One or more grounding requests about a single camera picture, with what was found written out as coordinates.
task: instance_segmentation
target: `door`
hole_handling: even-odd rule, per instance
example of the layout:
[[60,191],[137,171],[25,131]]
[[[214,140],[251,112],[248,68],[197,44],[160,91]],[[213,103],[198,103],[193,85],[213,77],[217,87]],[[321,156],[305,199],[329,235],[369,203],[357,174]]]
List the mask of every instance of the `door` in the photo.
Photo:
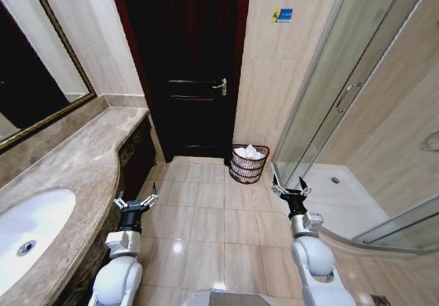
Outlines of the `door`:
[[167,161],[226,158],[248,0],[115,0]]
[[25,129],[69,104],[0,1],[0,113]]

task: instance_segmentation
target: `shower door handle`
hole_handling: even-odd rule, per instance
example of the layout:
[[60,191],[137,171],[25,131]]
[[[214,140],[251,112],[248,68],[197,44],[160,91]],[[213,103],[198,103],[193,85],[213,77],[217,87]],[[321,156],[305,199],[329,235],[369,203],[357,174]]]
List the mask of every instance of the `shower door handle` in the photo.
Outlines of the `shower door handle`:
[[340,97],[340,100],[337,103],[337,106],[335,106],[335,108],[337,109],[337,112],[339,113],[344,113],[344,111],[346,110],[345,108],[340,108],[340,104],[343,102],[344,98],[348,95],[349,91],[355,87],[360,87],[361,86],[361,82],[358,83],[354,83],[351,84],[350,86],[348,86],[346,88],[346,90],[343,92],[343,95]]

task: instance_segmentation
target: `mirror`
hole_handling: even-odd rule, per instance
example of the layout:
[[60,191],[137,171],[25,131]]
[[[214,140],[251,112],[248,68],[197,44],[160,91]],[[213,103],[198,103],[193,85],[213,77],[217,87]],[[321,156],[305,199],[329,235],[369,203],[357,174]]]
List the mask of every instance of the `mirror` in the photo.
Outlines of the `mirror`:
[[47,0],[0,0],[0,152],[96,96]]

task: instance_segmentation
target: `marble countertop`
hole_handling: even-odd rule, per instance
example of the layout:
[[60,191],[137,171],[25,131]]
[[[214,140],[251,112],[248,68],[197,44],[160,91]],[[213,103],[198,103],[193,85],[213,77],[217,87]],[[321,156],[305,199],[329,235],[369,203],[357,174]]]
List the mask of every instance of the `marble countertop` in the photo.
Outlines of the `marble countertop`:
[[75,192],[71,217],[0,305],[50,305],[79,266],[109,212],[119,181],[117,151],[147,115],[146,108],[107,108],[0,189],[0,213],[52,188]]

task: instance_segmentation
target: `mirror frame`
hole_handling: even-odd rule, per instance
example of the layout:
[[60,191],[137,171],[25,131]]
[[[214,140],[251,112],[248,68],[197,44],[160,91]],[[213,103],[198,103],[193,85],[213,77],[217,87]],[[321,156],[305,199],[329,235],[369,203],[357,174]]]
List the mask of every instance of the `mirror frame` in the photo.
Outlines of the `mirror frame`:
[[49,18],[51,24],[53,25],[58,37],[60,38],[62,44],[64,45],[64,48],[66,49],[67,53],[69,54],[70,59],[72,60],[73,64],[75,65],[76,70],[80,74],[82,81],[84,82],[86,88],[88,89],[89,93],[85,95],[84,97],[81,97],[74,102],[70,103],[68,106],[65,106],[63,109],[59,110],[58,112],[55,112],[51,114],[50,116],[42,119],[38,123],[35,123],[34,125],[23,129],[22,131],[13,134],[12,136],[8,137],[7,139],[4,139],[0,141],[0,154],[4,153],[5,151],[9,150],[12,146],[16,145],[17,143],[20,143],[21,141],[25,140],[26,138],[29,138],[33,134],[36,134],[38,131],[42,130],[43,128],[47,127],[49,124],[61,119],[62,117],[69,114],[72,110],[80,107],[81,105],[89,102],[93,98],[95,98],[96,92],[93,90],[93,87],[91,86],[90,80],[88,79],[87,75],[85,74],[84,69],[82,68],[82,65],[80,61],[78,60],[78,57],[76,56],[75,52],[73,51],[73,48],[70,45],[69,40],[67,40],[67,37],[64,33],[64,31],[61,28],[60,23],[58,22],[57,18],[55,17],[54,11],[51,9],[49,2],[47,0],[39,0],[41,6],[43,7],[44,11],[46,12],[47,17]]

